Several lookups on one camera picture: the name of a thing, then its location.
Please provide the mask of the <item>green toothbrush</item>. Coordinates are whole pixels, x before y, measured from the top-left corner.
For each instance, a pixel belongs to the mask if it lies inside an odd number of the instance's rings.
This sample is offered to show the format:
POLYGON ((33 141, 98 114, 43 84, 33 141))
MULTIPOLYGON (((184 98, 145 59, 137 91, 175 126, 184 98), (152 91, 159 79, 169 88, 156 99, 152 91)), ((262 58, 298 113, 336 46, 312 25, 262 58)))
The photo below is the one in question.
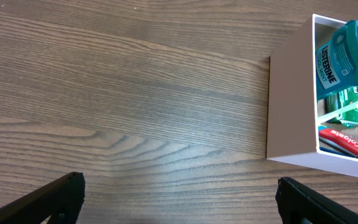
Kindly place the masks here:
POLYGON ((324 123, 324 122, 327 122, 329 121, 330 119, 338 116, 339 114, 341 113, 346 113, 350 110, 354 110, 358 108, 358 101, 355 101, 354 103, 352 104, 349 104, 347 106, 344 106, 336 111, 333 111, 333 112, 330 112, 330 113, 327 113, 327 114, 324 114, 322 116, 318 116, 317 119, 316 119, 316 122, 317 123, 324 123))

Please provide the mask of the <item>red Colgate toothpaste tube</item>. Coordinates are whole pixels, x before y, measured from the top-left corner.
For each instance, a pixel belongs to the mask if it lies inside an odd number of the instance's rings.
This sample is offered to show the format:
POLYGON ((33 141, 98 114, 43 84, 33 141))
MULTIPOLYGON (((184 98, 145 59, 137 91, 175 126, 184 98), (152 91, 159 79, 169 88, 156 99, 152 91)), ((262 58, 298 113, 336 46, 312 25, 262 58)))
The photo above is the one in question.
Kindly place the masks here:
POLYGON ((358 141, 326 126, 318 127, 319 139, 342 152, 358 158, 358 141))

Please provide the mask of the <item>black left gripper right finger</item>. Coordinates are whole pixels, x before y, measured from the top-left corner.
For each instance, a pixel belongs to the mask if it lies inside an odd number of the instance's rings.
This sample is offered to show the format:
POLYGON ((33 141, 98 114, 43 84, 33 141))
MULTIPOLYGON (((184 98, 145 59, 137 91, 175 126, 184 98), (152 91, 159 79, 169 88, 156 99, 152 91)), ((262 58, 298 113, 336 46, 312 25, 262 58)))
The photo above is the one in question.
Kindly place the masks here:
POLYGON ((275 195, 283 224, 358 224, 358 214, 299 183, 278 180, 275 195))

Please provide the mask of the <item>blue mouthwash bottle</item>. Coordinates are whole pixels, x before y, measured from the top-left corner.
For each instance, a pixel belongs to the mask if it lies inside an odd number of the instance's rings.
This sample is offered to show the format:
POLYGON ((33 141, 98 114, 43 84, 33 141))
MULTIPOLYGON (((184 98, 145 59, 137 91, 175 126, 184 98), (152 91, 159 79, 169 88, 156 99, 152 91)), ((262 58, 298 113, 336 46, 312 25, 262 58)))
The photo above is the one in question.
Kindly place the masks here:
POLYGON ((358 21, 344 24, 315 52, 316 99, 358 86, 358 21))

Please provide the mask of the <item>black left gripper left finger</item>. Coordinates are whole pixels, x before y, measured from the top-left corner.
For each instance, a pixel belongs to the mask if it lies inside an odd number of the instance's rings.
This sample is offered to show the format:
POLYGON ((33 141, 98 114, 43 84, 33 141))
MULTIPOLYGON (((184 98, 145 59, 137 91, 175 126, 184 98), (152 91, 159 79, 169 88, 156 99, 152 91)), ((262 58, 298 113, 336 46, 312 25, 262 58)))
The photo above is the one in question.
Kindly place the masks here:
POLYGON ((0 208, 0 224, 75 224, 85 201, 85 178, 71 172, 0 208))

